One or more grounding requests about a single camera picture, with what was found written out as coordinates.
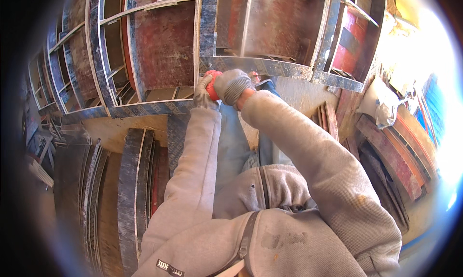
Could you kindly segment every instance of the person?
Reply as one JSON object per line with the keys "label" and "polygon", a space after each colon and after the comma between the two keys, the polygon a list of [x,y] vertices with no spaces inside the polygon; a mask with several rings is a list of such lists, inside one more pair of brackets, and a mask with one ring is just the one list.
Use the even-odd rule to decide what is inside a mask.
{"label": "person", "polygon": [[[134,276],[396,270],[401,233],[357,159],[278,97],[273,83],[256,91],[246,73],[224,72],[213,86],[220,104],[205,90],[210,81],[200,78],[195,89],[184,151]],[[237,111],[259,130],[257,153],[245,148]],[[293,165],[266,163],[266,138]]]}

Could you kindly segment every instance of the gray work glove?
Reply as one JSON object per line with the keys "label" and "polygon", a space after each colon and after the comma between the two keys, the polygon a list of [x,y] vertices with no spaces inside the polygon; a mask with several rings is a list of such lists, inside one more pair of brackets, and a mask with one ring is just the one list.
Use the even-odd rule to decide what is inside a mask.
{"label": "gray work glove", "polygon": [[233,106],[237,111],[239,109],[236,102],[246,88],[256,91],[251,83],[251,78],[240,69],[225,71],[222,75],[217,76],[214,82],[214,90],[222,102],[225,105]]}
{"label": "gray work glove", "polygon": [[217,101],[213,101],[209,93],[205,90],[205,87],[211,82],[212,75],[206,77],[200,77],[198,85],[194,90],[193,102],[197,108],[206,108],[218,111],[220,104]]}

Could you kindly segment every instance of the blue jeans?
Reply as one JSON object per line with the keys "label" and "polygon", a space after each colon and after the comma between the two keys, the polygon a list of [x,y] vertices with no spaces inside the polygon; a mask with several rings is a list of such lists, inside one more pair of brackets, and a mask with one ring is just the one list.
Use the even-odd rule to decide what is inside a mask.
{"label": "blue jeans", "polygon": [[[271,80],[262,84],[260,89],[268,90],[280,97]],[[219,112],[222,114],[222,130],[218,139],[216,192],[245,170],[274,164],[275,151],[278,151],[269,137],[261,132],[259,132],[257,152],[251,151],[243,127],[239,122],[238,112],[232,106],[223,103],[220,105]]]}

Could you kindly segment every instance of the ribbed cuff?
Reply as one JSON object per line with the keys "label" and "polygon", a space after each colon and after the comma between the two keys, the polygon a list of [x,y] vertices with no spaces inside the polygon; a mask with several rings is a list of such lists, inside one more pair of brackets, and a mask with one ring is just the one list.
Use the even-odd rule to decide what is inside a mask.
{"label": "ribbed cuff", "polygon": [[197,108],[206,108],[218,111],[220,109],[220,104],[217,101],[213,101],[209,94],[198,94],[193,98],[194,105]]}
{"label": "ribbed cuff", "polygon": [[236,111],[239,111],[238,107],[236,106],[236,102],[241,96],[241,93],[243,93],[246,88],[251,88],[252,90],[256,91],[256,88],[254,85],[252,85],[251,79],[249,77],[238,78],[237,80],[230,83],[230,85],[225,90],[225,103],[233,106]]}

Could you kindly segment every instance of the hoodie sleeve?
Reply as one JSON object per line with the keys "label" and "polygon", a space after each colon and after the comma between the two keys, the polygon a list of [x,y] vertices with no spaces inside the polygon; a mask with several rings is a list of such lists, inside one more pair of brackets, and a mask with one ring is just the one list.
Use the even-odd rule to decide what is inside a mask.
{"label": "hoodie sleeve", "polygon": [[265,133],[307,181],[320,215],[368,276],[397,268],[402,235],[358,160],[279,97],[249,97],[243,119]]}
{"label": "hoodie sleeve", "polygon": [[138,267],[172,236],[212,218],[221,115],[205,108],[190,113],[182,156],[143,235]]}

